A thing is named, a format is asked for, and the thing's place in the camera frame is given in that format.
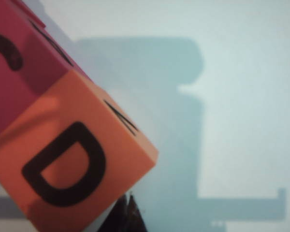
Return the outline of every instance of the red block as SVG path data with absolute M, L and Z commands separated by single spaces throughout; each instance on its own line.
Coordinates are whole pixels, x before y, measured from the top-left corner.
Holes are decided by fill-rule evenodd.
M 86 75 L 19 0 L 0 0 L 0 35 L 19 51 L 22 67 L 12 70 L 0 52 L 0 132 L 68 70 Z M 9 46 L 1 40 L 1 47 Z

